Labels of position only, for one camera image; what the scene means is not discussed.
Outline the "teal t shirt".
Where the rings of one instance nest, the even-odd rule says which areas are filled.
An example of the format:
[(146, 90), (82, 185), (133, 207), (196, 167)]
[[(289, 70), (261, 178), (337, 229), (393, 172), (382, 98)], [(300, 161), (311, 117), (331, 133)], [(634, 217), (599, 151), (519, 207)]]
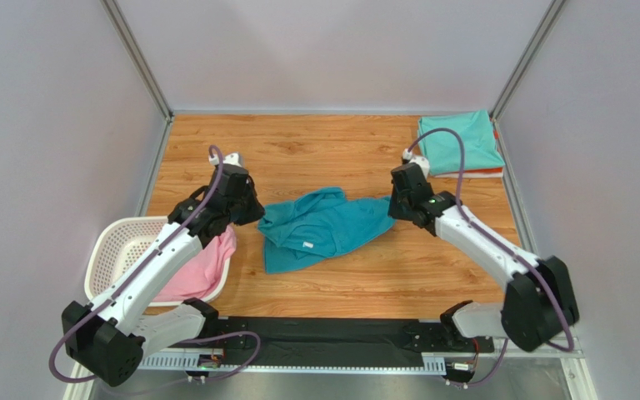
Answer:
[(359, 249), (394, 226), (388, 209), (388, 197), (350, 200), (340, 187), (267, 205), (257, 225), (265, 273), (298, 271)]

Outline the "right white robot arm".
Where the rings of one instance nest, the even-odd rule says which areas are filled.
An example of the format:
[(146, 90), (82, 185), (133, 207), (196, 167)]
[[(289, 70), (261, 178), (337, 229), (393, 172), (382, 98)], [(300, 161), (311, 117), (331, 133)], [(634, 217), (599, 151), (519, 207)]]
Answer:
[(570, 328), (580, 313), (564, 261), (540, 258), (501, 237), (452, 193), (435, 193), (414, 162), (394, 168), (391, 175), (389, 216), (451, 243), (504, 292), (501, 303), (465, 301), (446, 310), (441, 322), (452, 335), (506, 338), (532, 352), (563, 333), (566, 350), (573, 349)]

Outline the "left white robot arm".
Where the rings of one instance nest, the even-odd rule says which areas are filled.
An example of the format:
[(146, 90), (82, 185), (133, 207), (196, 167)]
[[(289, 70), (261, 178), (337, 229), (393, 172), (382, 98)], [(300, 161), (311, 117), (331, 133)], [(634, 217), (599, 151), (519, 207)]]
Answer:
[(265, 210), (249, 171), (219, 164), (212, 180), (179, 202), (150, 247), (110, 288), (90, 303), (71, 302), (62, 312), (57, 348), (110, 387), (125, 383), (148, 356), (200, 338), (218, 311), (190, 297), (172, 311), (143, 312), (184, 264), (228, 226), (254, 223)]

